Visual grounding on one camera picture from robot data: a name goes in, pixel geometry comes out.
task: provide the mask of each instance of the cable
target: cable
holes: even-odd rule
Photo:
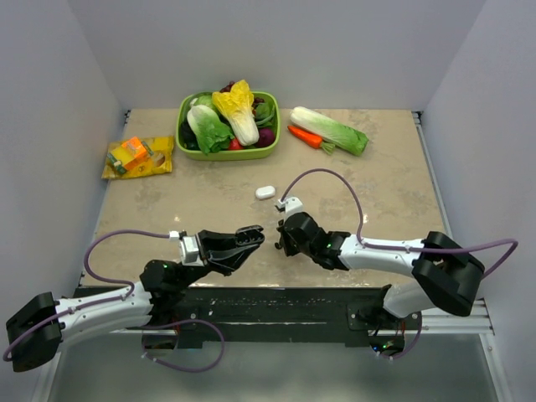
[[[200,367],[200,368],[196,368],[196,369],[195,368],[190,368],[190,367],[178,366],[176,364],[166,362],[165,360],[161,360],[160,358],[155,358],[154,356],[149,354],[149,352],[145,349],[145,344],[144,343],[142,343],[142,350],[143,350],[143,355],[142,356],[146,357],[146,358],[149,358],[154,363],[161,364],[162,366],[165,366],[165,367],[168,367],[170,369],[177,370],[177,371],[183,371],[185,373],[202,373],[204,371],[209,371],[210,369],[213,369],[219,363],[219,361],[222,359],[222,357],[224,356],[224,353],[225,353],[224,334],[213,323],[205,321],[205,320],[188,319],[188,320],[172,322],[171,324],[157,325],[157,326],[145,326],[145,327],[142,327],[142,328],[143,329],[164,329],[164,328],[176,327],[177,325],[184,325],[184,324],[191,324],[191,323],[197,323],[197,324],[206,325],[207,327],[212,328],[218,334],[218,337],[219,337],[219,340],[220,340],[220,343],[221,343],[221,349],[219,350],[218,357],[211,364],[208,364],[208,365],[206,365],[204,367]]]
[[[415,337],[413,338],[411,343],[406,348],[404,348],[402,352],[397,353],[394,356],[385,356],[383,354],[382,356],[384,356],[385,358],[388,358],[389,360],[391,359],[396,360],[397,358],[403,358],[406,354],[411,352],[411,349],[413,349],[415,345],[417,344],[417,342],[419,341],[420,333],[422,332],[422,312],[417,312],[416,314],[418,316],[417,317],[417,325],[418,325],[417,333],[415,334]]]
[[[503,240],[497,240],[493,241],[491,243],[486,243],[484,245],[475,245],[472,247],[465,247],[460,249],[431,249],[426,247],[409,247],[406,249],[405,247],[401,246],[393,246],[393,245],[375,245],[367,242],[363,242],[363,236],[361,235],[361,232],[363,230],[363,209],[361,207],[361,203],[359,202],[358,195],[355,193],[355,191],[352,188],[352,185],[348,182],[346,178],[341,176],[339,173],[334,172],[331,169],[326,169],[324,167],[317,167],[314,169],[307,170],[303,172],[302,174],[298,175],[286,188],[285,192],[281,196],[281,201],[284,201],[288,193],[291,191],[291,189],[294,187],[296,183],[298,183],[302,178],[304,178],[306,175],[316,172],[325,172],[332,174],[333,176],[339,178],[344,185],[350,190],[350,193],[352,194],[352,197],[356,203],[356,206],[358,207],[358,214],[359,214],[359,224],[358,224],[358,230],[356,231],[356,237],[358,238],[359,244],[361,244],[364,247],[369,247],[370,249],[375,250],[389,250],[389,251],[404,251],[404,252],[411,252],[411,251],[419,251],[429,254],[466,254],[466,253],[472,253],[474,251],[481,251],[481,250],[487,250],[494,247],[498,247],[499,245],[510,245],[508,250],[502,255],[501,258],[499,258],[495,264],[491,266],[488,270],[484,272],[483,278],[487,278],[490,276],[518,247],[518,241],[515,239],[503,239]],[[419,328],[417,330],[417,334],[415,335],[415,338],[411,342],[411,344],[404,348],[404,350],[395,356],[392,356],[393,359],[396,358],[402,358],[407,353],[413,349],[413,347],[417,344],[417,341],[419,340],[420,333],[422,332],[422,314],[420,312],[417,313],[419,315]]]
[[[80,304],[76,307],[71,307],[70,309],[68,310],[65,310],[63,312],[59,312],[57,314],[54,314],[53,316],[50,316],[50,317],[47,317],[45,318],[43,321],[41,322],[38,322],[37,324],[35,324],[33,327],[31,327],[29,330],[23,332],[20,336],[17,337],[17,339],[15,339],[9,346],[8,348],[4,351],[3,355],[2,355],[2,359],[4,362],[12,362],[13,361],[13,356],[9,356],[9,354],[25,339],[27,338],[28,336],[30,336],[32,333],[34,333],[35,331],[37,331],[38,329],[40,329],[41,327],[44,327],[45,325],[47,325],[48,323],[52,322],[53,320],[57,320],[63,316],[66,316],[67,314],[75,314],[75,312],[78,310],[82,310],[83,308],[86,308],[86,307],[91,307],[91,306],[96,306],[96,305],[99,305],[99,304],[102,304],[102,303],[107,303],[107,302],[115,302],[115,301],[118,301],[118,300],[124,300],[125,297],[129,297],[133,292],[134,292],[134,282],[131,282],[131,281],[124,281],[124,280],[120,280],[120,279],[110,279],[110,278],[105,278],[104,276],[100,276],[98,274],[96,274],[90,267],[90,255],[91,255],[91,251],[93,251],[93,249],[103,240],[106,240],[108,238],[110,238],[111,236],[115,236],[115,235],[123,235],[123,234],[133,234],[133,235],[143,235],[143,236],[149,236],[149,237],[156,237],[156,238],[159,238],[159,239],[167,239],[169,238],[169,234],[158,234],[158,233],[152,233],[152,232],[146,232],[144,230],[136,230],[136,229],[123,229],[123,230],[115,230],[113,232],[110,232],[108,234],[104,234],[103,236],[99,237],[98,239],[94,240],[90,246],[88,247],[87,251],[85,252],[84,254],[84,268],[86,270],[86,272],[94,277],[95,279],[97,279],[98,281],[103,281],[103,282],[107,282],[107,283],[113,283],[113,284],[119,284],[119,285],[128,285],[130,287],[129,291],[124,295],[124,296],[114,296],[114,297],[107,297],[107,298],[104,298],[104,299],[100,299],[100,300],[95,300],[95,301],[88,301],[87,303],[83,303],[83,304]]]
[[[84,268],[85,271],[90,274],[93,278],[97,279],[101,282],[106,283],[113,283],[114,285],[127,285],[130,287],[128,292],[125,294],[125,297],[129,297],[134,292],[134,282],[132,281],[126,281],[123,279],[111,279],[111,278],[105,278],[104,276],[100,276],[99,274],[95,273],[91,267],[90,267],[90,256],[91,251],[103,240],[109,239],[112,236],[116,235],[142,235],[142,236],[148,236],[148,237],[155,237],[157,239],[169,239],[169,234],[159,234],[159,233],[153,233],[153,232],[146,232],[145,230],[137,230],[137,229],[121,229],[121,230],[114,230],[110,233],[106,233],[99,237],[98,239],[94,240],[93,243],[90,244],[90,246],[87,248],[84,254]]]

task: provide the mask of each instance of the leafy vegetable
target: leafy vegetable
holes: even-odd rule
[[[230,127],[222,123],[218,114],[208,106],[193,106],[186,118],[197,137],[199,149],[205,155],[227,149],[230,141],[235,138]]]
[[[190,107],[197,106],[197,105],[208,106],[210,109],[212,109],[216,113],[219,113],[218,108],[214,106],[214,103],[212,103],[211,92],[204,92],[204,93],[198,94],[190,101]]]
[[[295,107],[291,121],[353,155],[361,155],[369,142],[364,133],[305,107]]]
[[[271,119],[274,118],[276,108],[267,103],[260,103],[255,108],[255,124],[258,127],[266,127],[271,124]]]
[[[212,102],[229,121],[240,145],[253,145],[259,141],[259,132],[251,112],[253,94],[245,80],[238,81],[230,92],[214,92]]]
[[[192,128],[188,124],[188,119],[184,120],[181,123],[178,132],[183,138],[184,146],[186,147],[186,149],[191,149],[195,151],[199,150],[198,139],[193,133]]]

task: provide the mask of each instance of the white panel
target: white panel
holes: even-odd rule
[[[484,0],[70,0],[123,105],[246,78],[283,106],[424,108]]]
[[[120,108],[63,0],[0,3],[0,322],[34,295],[69,295],[95,227]],[[0,348],[7,346],[0,331]],[[0,362],[0,400],[38,370]]]
[[[520,240],[483,289],[517,402],[536,400],[535,37],[536,2],[488,0],[424,114],[455,238]]]

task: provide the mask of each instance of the green cabbage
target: green cabbage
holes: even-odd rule
[[[190,107],[198,106],[198,105],[205,105],[208,106],[210,109],[215,111],[219,116],[218,108],[214,103],[212,103],[212,92],[204,92],[201,94],[197,94],[191,101],[190,101]]]
[[[193,106],[186,118],[198,139],[199,149],[205,155],[229,148],[230,141],[235,138],[231,128],[222,123],[216,112],[208,106]]]
[[[305,107],[295,107],[291,121],[356,156],[361,155],[369,142],[363,132]]]

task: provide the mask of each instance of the beige table surface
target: beige table surface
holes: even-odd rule
[[[304,255],[286,258],[274,243],[281,216],[276,198],[255,199],[258,187],[273,185],[276,197],[299,173],[330,168],[357,190],[363,204],[363,235],[376,239],[408,240],[443,230],[440,210],[419,135],[409,111],[320,110],[365,132],[369,143],[361,157],[342,150],[328,156],[291,136],[289,110],[281,111],[281,139],[265,159],[241,162],[197,162],[177,148],[173,172],[149,178],[110,183],[96,235],[116,229],[167,233],[201,229],[233,233],[241,226],[260,224],[265,243],[232,276],[212,273],[201,286],[383,286],[406,278],[380,271],[327,271]],[[177,110],[131,111],[124,137],[172,136]],[[335,177],[314,173],[291,191],[325,230],[354,232],[358,214],[348,190]],[[151,259],[177,260],[178,245],[137,235],[116,236],[93,252],[91,264],[103,276],[138,280]],[[100,282],[86,276],[83,285]]]

